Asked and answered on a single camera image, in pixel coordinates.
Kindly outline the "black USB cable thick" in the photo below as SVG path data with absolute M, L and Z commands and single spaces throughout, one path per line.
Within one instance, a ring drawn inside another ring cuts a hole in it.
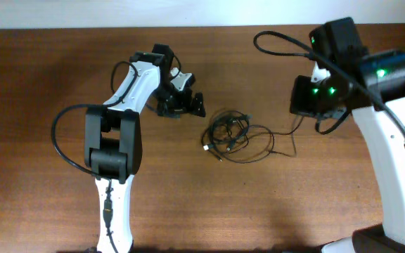
M 250 142 L 250 119 L 250 115 L 237 110 L 219 113 L 202 134 L 203 150 L 230 155 L 246 148 Z

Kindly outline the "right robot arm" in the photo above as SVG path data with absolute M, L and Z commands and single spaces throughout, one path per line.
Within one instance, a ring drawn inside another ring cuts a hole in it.
M 354 21 L 310 32 L 311 76 L 295 80 L 290 111 L 336 124 L 352 117 L 364 137 L 382 201 L 382 222 L 320 246 L 321 252 L 405 252 L 405 52 L 370 54 Z

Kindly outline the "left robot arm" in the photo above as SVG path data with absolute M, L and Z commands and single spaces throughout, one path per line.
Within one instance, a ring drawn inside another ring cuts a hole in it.
M 148 99 L 157 99 L 155 112 L 161 117 L 206 115 L 203 95 L 191 90 L 195 77 L 173 67 L 176 59 L 164 44 L 135 52 L 120 87 L 104 104 L 86 111 L 84 162 L 94 173 L 100 209 L 100 234 L 90 252 L 130 252 L 133 247 L 131 186 L 143 156 L 140 114 Z

